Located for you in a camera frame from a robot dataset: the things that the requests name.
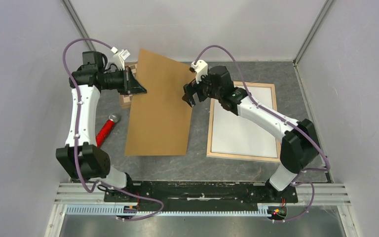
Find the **brown cardboard backing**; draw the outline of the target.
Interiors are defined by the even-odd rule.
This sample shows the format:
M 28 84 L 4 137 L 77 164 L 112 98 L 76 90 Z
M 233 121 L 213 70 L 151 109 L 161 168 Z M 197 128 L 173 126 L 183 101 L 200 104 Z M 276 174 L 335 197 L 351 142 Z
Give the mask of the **brown cardboard backing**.
M 124 154 L 186 155 L 192 108 L 182 96 L 193 80 L 189 66 L 142 48 L 136 78 L 147 93 L 132 96 Z

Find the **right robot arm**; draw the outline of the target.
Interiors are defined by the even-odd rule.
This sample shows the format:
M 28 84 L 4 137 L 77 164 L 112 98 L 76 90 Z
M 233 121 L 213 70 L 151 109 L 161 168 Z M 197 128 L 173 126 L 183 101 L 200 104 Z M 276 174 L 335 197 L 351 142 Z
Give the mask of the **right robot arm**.
M 281 164 L 265 188 L 269 200 L 279 201 L 287 187 L 322 152 L 313 122 L 298 121 L 264 105 L 247 88 L 235 86 L 225 66 L 209 68 L 200 60 L 192 62 L 189 70 L 195 78 L 183 86 L 182 99 L 187 104 L 195 106 L 194 96 L 200 102 L 207 98 L 216 100 L 224 110 L 249 120 L 280 142 Z

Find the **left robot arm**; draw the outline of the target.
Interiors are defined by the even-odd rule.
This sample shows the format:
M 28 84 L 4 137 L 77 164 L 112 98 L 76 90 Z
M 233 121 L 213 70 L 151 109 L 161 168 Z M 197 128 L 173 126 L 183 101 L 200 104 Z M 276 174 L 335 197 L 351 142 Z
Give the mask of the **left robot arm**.
M 112 49 L 115 70 L 109 72 L 106 55 L 97 51 L 82 54 L 82 65 L 72 72 L 72 118 L 65 145 L 56 150 L 56 158 L 73 179 L 94 180 L 97 185 L 116 189 L 122 201 L 134 198 L 135 188 L 127 183 L 126 173 L 111 166 L 109 155 L 97 145 L 96 109 L 102 90 L 121 95 L 145 94 L 147 90 L 125 65 L 128 50 Z

